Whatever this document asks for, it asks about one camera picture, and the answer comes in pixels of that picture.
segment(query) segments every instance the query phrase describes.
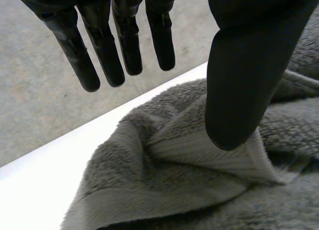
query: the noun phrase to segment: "white surface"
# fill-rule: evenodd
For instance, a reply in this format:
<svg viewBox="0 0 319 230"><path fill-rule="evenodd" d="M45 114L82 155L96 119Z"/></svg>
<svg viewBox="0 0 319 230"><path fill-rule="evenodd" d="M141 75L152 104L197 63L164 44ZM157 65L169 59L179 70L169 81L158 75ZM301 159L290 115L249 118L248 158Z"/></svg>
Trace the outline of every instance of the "white surface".
<svg viewBox="0 0 319 230"><path fill-rule="evenodd" d="M177 84L206 77L207 63L0 168L0 230L58 230L87 161L130 110Z"/></svg>

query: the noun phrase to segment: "gray towel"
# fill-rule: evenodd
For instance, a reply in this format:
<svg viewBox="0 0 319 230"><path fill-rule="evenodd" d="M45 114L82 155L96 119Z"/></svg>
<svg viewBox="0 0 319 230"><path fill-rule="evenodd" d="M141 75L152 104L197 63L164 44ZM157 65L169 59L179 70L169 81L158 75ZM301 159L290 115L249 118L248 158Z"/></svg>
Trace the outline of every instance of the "gray towel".
<svg viewBox="0 0 319 230"><path fill-rule="evenodd" d="M132 110L89 161L62 229L319 229L319 67L308 53L231 152L206 135L204 79Z"/></svg>

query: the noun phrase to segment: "concrete floor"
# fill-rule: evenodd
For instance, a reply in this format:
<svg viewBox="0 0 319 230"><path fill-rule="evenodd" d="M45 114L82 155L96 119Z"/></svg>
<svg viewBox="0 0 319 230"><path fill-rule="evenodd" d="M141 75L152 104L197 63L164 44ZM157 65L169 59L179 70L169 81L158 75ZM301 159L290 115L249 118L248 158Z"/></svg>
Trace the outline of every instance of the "concrete floor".
<svg viewBox="0 0 319 230"><path fill-rule="evenodd" d="M79 20L101 79L101 89L87 93L55 37L20 0L0 0L0 7L0 167L206 62L218 31L207 0L176 0L171 11L176 67L161 71L143 3L137 16L143 73L111 88ZM110 23L114 34L112 18Z"/></svg>

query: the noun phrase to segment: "black robotic finger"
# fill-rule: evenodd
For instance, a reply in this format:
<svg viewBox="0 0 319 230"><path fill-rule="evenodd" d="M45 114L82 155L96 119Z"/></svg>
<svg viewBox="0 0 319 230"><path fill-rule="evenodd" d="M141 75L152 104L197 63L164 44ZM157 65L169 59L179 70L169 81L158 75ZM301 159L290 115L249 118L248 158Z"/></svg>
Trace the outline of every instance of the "black robotic finger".
<svg viewBox="0 0 319 230"><path fill-rule="evenodd" d="M77 7L106 79L112 87L117 87L124 83L125 76L109 27L110 4L111 0L99 0L90 4L78 4Z"/></svg>
<svg viewBox="0 0 319 230"><path fill-rule="evenodd" d="M220 31L207 66L205 125L216 146L233 150L259 125L318 0L219 1L209 0Z"/></svg>
<svg viewBox="0 0 319 230"><path fill-rule="evenodd" d="M175 0L145 0L146 14L149 20L153 44L162 70L175 66L174 45L171 34L169 11Z"/></svg>
<svg viewBox="0 0 319 230"><path fill-rule="evenodd" d="M78 16L75 8L37 16L55 35L82 87L88 92L98 90L100 80L77 28Z"/></svg>
<svg viewBox="0 0 319 230"><path fill-rule="evenodd" d="M113 18L129 75L138 75L143 69L139 28L135 17L141 2L142 0L112 0Z"/></svg>

